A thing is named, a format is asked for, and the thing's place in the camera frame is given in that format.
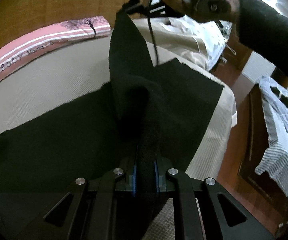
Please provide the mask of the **black denim pants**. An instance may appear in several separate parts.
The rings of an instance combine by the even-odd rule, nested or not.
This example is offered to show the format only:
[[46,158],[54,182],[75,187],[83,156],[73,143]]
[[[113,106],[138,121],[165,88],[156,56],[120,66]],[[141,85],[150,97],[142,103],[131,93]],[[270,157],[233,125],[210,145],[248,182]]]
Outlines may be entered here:
[[133,161],[135,188],[119,197],[115,239],[141,239],[165,204],[155,158],[184,171],[200,145],[223,86],[177,59],[153,66],[134,22],[118,12],[110,80],[99,90],[0,133],[0,239],[87,239],[93,208],[85,193],[81,226],[69,231],[69,201],[28,229],[76,187]]

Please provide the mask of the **beige satin blanket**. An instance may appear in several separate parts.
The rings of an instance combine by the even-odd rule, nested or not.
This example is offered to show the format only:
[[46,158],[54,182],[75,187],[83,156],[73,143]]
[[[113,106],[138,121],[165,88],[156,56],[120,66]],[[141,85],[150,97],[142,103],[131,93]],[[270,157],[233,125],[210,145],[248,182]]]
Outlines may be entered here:
[[188,16],[151,19],[153,32],[146,19],[133,20],[147,42],[169,50],[193,64],[210,71],[220,59],[226,39],[215,22],[197,23]]

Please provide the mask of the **white spotted cloth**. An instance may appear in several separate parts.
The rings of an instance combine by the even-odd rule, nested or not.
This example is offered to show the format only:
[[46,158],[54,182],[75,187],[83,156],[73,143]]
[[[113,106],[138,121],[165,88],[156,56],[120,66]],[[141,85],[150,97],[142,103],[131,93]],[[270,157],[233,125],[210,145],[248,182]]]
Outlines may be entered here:
[[226,28],[231,31],[232,26],[224,22],[221,29],[214,21],[198,23],[188,16],[168,18],[159,25],[167,33],[168,50],[208,72],[215,67],[227,46],[229,35],[223,35],[222,31]]

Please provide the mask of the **pink striped Baby pillow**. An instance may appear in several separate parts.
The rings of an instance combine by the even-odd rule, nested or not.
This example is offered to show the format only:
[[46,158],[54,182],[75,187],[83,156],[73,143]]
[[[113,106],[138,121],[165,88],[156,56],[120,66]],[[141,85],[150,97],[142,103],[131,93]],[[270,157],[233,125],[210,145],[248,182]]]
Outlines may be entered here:
[[106,37],[111,32],[103,16],[68,20],[23,35],[0,49],[0,82],[31,61],[74,42]]

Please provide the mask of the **grey plaid cloth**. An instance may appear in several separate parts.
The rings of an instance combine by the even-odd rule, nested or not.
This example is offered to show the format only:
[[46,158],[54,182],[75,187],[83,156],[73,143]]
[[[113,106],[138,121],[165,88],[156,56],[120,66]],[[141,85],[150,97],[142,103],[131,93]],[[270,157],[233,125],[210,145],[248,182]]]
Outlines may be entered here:
[[268,148],[255,173],[267,172],[288,198],[288,91],[269,76],[259,80],[259,88]]

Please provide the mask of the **grey textured mattress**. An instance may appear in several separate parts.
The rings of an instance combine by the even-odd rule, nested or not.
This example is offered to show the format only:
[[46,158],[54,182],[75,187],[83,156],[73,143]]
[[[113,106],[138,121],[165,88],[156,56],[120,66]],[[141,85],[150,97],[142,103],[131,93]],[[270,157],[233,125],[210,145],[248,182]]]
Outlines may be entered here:
[[[109,38],[86,41],[49,53],[11,74],[0,83],[0,134],[30,120],[50,124],[64,132],[64,146],[72,142],[73,129],[86,122],[86,108],[54,121],[64,105],[85,98],[109,80]],[[232,90],[224,87],[200,146],[187,168],[195,179],[219,174],[231,128],[236,124]],[[0,239],[30,239],[30,225],[59,192],[0,193]]]

